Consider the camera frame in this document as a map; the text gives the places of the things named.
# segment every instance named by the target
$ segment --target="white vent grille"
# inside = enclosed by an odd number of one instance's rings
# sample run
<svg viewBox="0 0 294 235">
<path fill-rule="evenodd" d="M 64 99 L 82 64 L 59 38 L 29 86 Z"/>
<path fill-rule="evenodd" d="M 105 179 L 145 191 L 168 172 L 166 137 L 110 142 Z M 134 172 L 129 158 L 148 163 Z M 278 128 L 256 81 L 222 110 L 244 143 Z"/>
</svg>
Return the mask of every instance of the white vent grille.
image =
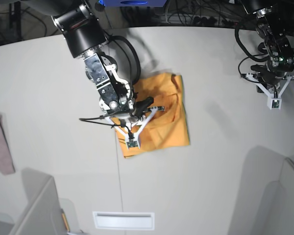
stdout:
<svg viewBox="0 0 294 235">
<path fill-rule="evenodd" d="M 154 230 L 154 213 L 93 212 L 97 229 Z"/>
</svg>

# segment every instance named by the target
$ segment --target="white table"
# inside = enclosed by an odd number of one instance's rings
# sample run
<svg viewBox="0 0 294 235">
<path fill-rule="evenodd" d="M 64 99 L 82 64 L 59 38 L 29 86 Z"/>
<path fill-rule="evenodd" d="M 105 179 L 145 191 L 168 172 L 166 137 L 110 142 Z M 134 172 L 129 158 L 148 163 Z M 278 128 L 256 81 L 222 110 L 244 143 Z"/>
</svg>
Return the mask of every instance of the white table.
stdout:
<svg viewBox="0 0 294 235">
<path fill-rule="evenodd" d="M 0 112 L 16 169 L 52 174 L 59 197 L 72 201 L 80 228 L 91 234 L 125 233 L 96 230 L 92 211 L 155 212 L 155 235 L 251 234 L 266 185 L 294 156 L 294 81 L 282 110 L 271 111 L 265 95 L 239 78 L 245 55 L 232 29 L 114 33 L 133 43 L 143 77 L 183 76 L 191 145 L 124 159 L 113 130 L 78 121 L 100 114 L 99 94 L 82 60 L 54 36 L 0 47 Z M 255 52 L 256 32 L 240 34 Z M 126 66 L 119 67 L 125 76 Z"/>
</svg>

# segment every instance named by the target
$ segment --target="yellow object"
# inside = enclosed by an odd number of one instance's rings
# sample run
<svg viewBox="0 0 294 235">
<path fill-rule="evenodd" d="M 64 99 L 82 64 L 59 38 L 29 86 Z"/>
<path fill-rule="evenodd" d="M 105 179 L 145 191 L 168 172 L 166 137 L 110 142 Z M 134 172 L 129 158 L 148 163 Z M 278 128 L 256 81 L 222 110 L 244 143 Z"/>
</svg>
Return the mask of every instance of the yellow object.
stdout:
<svg viewBox="0 0 294 235">
<path fill-rule="evenodd" d="M 151 106 L 164 106 L 165 111 L 158 111 L 140 134 L 141 148 L 126 148 L 124 136 L 118 131 L 122 152 L 125 158 L 173 146 L 189 145 L 189 137 L 183 106 L 183 89 L 181 76 L 163 73 L 147 79 L 140 79 L 134 85 L 138 93 L 136 101 L 142 101 L 151 96 L 154 103 Z"/>
<path fill-rule="evenodd" d="M 62 215 L 62 219 L 63 219 L 63 222 L 64 222 L 64 225 L 65 225 L 66 230 L 68 232 L 70 232 L 69 223 L 68 223 L 67 217 L 65 216 L 65 213 L 64 213 L 64 210 L 63 209 L 61 209 L 61 215 Z"/>
</svg>

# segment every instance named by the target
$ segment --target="orange cloth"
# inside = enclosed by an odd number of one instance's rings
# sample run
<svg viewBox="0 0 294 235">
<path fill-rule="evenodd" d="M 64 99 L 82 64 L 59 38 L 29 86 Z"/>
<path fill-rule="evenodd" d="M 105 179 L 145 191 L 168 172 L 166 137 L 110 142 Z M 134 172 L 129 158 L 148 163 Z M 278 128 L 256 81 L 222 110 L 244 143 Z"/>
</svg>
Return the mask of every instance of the orange cloth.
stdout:
<svg viewBox="0 0 294 235">
<path fill-rule="evenodd" d="M 136 101 L 142 101 L 151 96 L 154 103 L 151 106 L 164 106 L 165 111 L 158 111 L 140 134 L 141 148 L 126 148 L 124 136 L 118 131 L 120 145 L 125 158 L 173 146 L 189 145 L 189 137 L 183 106 L 183 90 L 181 76 L 163 73 L 147 79 L 140 79 L 134 85 L 138 93 Z M 140 126 L 134 126 L 136 132 Z"/>
</svg>

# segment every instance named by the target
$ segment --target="white plastic bracket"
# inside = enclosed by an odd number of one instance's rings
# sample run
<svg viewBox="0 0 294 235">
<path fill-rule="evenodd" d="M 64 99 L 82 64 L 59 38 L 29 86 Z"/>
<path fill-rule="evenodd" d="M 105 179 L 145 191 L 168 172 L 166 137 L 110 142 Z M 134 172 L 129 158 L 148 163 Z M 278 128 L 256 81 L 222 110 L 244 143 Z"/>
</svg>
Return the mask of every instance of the white plastic bracket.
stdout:
<svg viewBox="0 0 294 235">
<path fill-rule="evenodd" d="M 249 79 L 249 80 L 251 80 L 251 81 L 258 82 L 258 80 L 253 77 L 253 74 L 252 73 L 246 74 L 246 78 Z M 286 75 L 285 78 L 286 78 L 286 83 L 284 84 L 284 86 L 282 87 L 282 89 L 280 90 L 280 92 L 278 93 L 278 97 L 277 98 L 274 98 L 274 94 L 270 93 L 263 86 L 263 84 L 261 84 L 261 83 L 255 83 L 265 93 L 265 95 L 268 97 L 267 106 L 270 109 L 276 109 L 276 108 L 281 109 L 281 104 L 282 104 L 282 98 L 281 98 L 281 96 L 282 96 L 283 92 L 285 91 L 286 87 L 289 85 L 289 83 L 292 80 L 293 76 L 292 75 Z"/>
<path fill-rule="evenodd" d="M 118 132 L 120 132 L 124 136 L 124 140 L 125 140 L 125 144 L 126 144 L 127 149 L 132 148 L 132 147 L 141 148 L 141 140 L 140 140 L 139 135 L 141 134 L 143 129 L 146 127 L 146 125 L 149 123 L 149 121 L 153 118 L 153 116 L 155 116 L 156 112 L 158 111 L 158 107 L 156 107 L 156 106 L 151 107 L 150 110 L 151 110 L 151 113 L 149 114 L 149 116 L 146 119 L 144 119 L 142 122 L 137 124 L 137 125 L 140 125 L 140 128 L 138 129 L 137 132 L 133 133 L 133 139 L 131 139 L 131 140 L 128 136 L 128 132 L 124 132 L 118 126 L 114 127 Z M 115 123 L 111 120 L 110 117 L 106 117 L 105 119 L 107 120 L 107 122 L 109 124 L 115 125 Z"/>
</svg>

